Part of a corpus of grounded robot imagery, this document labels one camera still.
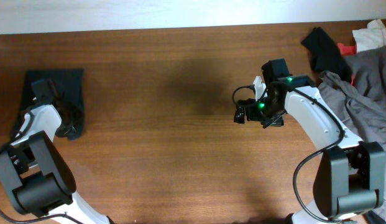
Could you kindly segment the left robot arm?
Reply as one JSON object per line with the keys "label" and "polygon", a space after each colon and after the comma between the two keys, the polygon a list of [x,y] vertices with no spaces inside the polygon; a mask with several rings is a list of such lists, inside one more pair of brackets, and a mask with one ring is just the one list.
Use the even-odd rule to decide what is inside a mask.
{"label": "left robot arm", "polygon": [[83,106],[43,101],[21,111],[23,122],[15,136],[0,148],[0,183],[11,205],[29,223],[112,224],[76,189],[73,173],[53,140],[77,132],[83,123]]}

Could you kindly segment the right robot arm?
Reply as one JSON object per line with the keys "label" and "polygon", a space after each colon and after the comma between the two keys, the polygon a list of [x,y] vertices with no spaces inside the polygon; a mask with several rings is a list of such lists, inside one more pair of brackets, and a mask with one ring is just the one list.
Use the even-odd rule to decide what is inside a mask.
{"label": "right robot arm", "polygon": [[[256,77],[248,89],[254,98],[233,101],[235,123],[258,121],[267,128],[289,114],[316,148],[295,168],[293,191],[302,210],[289,214],[286,223],[344,223],[383,204],[385,150],[350,131],[324,102],[311,78]],[[313,183],[313,200],[304,204],[297,177],[316,156],[321,156],[321,161]]]}

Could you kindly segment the black Nike t-shirt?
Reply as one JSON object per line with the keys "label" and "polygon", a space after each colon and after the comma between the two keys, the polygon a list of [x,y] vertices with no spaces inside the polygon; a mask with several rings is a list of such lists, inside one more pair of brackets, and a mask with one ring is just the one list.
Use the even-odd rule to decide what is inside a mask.
{"label": "black Nike t-shirt", "polygon": [[24,76],[22,88],[22,98],[19,107],[19,112],[11,130],[11,136],[14,137],[19,132],[23,122],[24,114],[34,108],[42,105],[35,105],[33,102],[34,94],[32,92],[31,83],[40,79],[51,78],[58,80],[65,91],[62,101],[68,101],[78,107],[83,113],[83,129],[85,122],[85,106],[83,101],[82,91],[82,68],[69,69],[47,69],[47,70],[28,70]]}

